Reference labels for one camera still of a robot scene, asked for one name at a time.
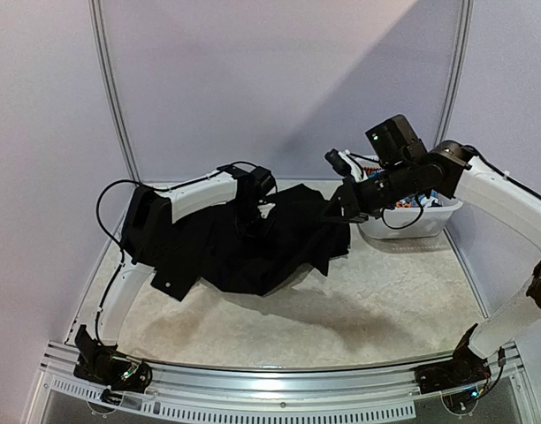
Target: camera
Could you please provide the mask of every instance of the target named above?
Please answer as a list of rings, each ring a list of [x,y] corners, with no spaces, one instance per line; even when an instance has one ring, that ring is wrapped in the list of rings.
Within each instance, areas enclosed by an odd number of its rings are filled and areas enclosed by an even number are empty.
[[[404,115],[396,115],[368,130],[365,135],[385,169],[401,162],[418,164],[428,152]]]

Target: black garment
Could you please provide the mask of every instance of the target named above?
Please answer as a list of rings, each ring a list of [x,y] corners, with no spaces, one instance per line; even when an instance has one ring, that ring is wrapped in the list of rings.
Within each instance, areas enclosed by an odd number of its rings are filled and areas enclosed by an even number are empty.
[[[322,223],[327,205],[320,192],[304,185],[267,197],[275,203],[266,236],[240,238],[233,201],[200,210],[174,225],[179,248],[161,266],[152,285],[182,300],[202,276],[222,292],[264,295],[302,263],[327,276],[329,260],[347,254],[349,225]],[[332,212],[339,214],[339,205]]]

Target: cable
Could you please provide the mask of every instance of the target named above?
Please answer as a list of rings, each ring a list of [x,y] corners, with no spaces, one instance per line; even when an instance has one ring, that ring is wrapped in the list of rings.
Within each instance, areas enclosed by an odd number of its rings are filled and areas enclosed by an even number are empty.
[[[519,188],[521,188],[525,192],[527,192],[527,193],[529,193],[529,194],[531,194],[531,195],[533,195],[533,196],[535,196],[535,197],[537,197],[538,199],[541,200],[541,194],[540,193],[535,192],[531,188],[529,188],[529,187],[525,186],[524,184],[522,184],[520,181],[518,181],[518,180],[516,180],[516,179],[514,179],[514,178],[512,178],[510,176],[505,175],[505,173],[502,170],[500,170],[495,165],[493,165],[492,163],[487,161],[486,158],[481,154],[481,152],[479,152],[475,147],[470,146],[470,145],[465,145],[463,147],[466,148],[467,150],[470,150],[471,153],[473,153],[475,156],[478,156],[486,166],[488,166],[489,168],[494,170],[501,177],[506,178],[508,181],[510,181],[515,186],[518,186]]]
[[[491,391],[497,386],[497,384],[500,381],[500,377],[502,377],[502,373],[504,372],[504,366],[506,364],[507,364],[506,352],[505,352],[503,347],[500,347],[500,349],[499,349],[499,367],[500,367],[499,375],[497,376],[497,379],[494,381],[492,386],[489,387],[488,389],[486,389],[486,386],[488,385],[488,379],[487,379],[487,383],[483,387],[484,392],[482,394],[480,394],[479,396],[475,397],[476,400],[484,398],[486,395],[491,393]]]
[[[350,156],[352,157],[358,157],[359,159],[363,159],[365,161],[369,161],[369,162],[373,162],[373,163],[378,163],[380,164],[380,161],[378,159],[372,159],[370,157],[367,157],[367,156],[363,156],[363,155],[357,155],[356,153],[349,153]]]
[[[422,215],[423,215],[424,207],[423,207],[423,204],[420,202],[420,199],[418,198],[418,195],[414,196],[414,198],[415,198],[416,203],[420,206],[420,213],[418,214],[418,216],[416,218],[414,218],[414,221],[412,221],[411,223],[407,223],[405,225],[402,225],[401,227],[392,227],[391,225],[386,223],[386,220],[385,220],[386,208],[383,208],[381,210],[381,212],[380,212],[380,218],[383,220],[383,224],[386,225],[391,230],[404,230],[405,228],[409,227],[410,225],[414,225],[415,223],[417,223],[420,220],[420,218],[422,217]]]
[[[480,400],[480,399],[484,398],[486,395],[488,395],[489,393],[491,393],[491,390],[494,389],[497,386],[497,384],[499,383],[500,377],[502,376],[503,371],[504,371],[504,367],[500,367],[499,375],[497,376],[497,379],[494,381],[492,386],[489,387],[488,389],[486,389],[480,396],[476,397],[476,400]]]

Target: white plastic basket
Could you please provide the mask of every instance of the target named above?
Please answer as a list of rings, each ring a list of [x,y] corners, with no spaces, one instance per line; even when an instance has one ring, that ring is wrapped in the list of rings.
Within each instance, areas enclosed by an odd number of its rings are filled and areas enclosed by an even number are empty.
[[[366,168],[378,168],[373,162],[359,159],[359,163]],[[463,202],[456,199],[447,199],[443,195],[438,196],[441,204],[440,208],[425,208],[422,217],[417,223],[413,223],[402,230],[393,230],[383,223],[382,219],[370,218],[365,223],[360,223],[362,232],[373,239],[416,239],[420,237],[435,237],[446,226],[447,221],[454,211],[463,206]],[[420,213],[419,208],[396,208],[385,211],[386,223],[392,227],[402,227],[411,223]]]

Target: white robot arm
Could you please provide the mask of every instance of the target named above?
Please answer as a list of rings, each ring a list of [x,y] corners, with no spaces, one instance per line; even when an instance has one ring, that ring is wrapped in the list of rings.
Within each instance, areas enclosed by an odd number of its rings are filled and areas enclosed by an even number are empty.
[[[120,263],[98,306],[94,326],[98,341],[117,343],[139,289],[171,253],[171,228],[178,220],[208,206],[235,201],[239,231],[247,235],[265,231],[264,219],[272,205],[262,200],[276,186],[275,179],[263,167],[242,163],[253,167],[247,172],[235,166],[240,163],[174,187],[140,185],[134,190],[119,242],[123,255],[129,257]]]
[[[470,203],[520,233],[541,251],[541,196],[498,170],[471,146],[444,141],[430,152],[408,121],[398,115],[366,132],[384,170],[357,182],[347,159],[332,150],[326,159],[343,186],[336,192],[347,222],[379,218],[384,208],[432,189]],[[488,319],[469,329],[453,360],[420,367],[423,392],[473,383],[490,373],[486,359],[541,319],[541,262],[520,291]]]

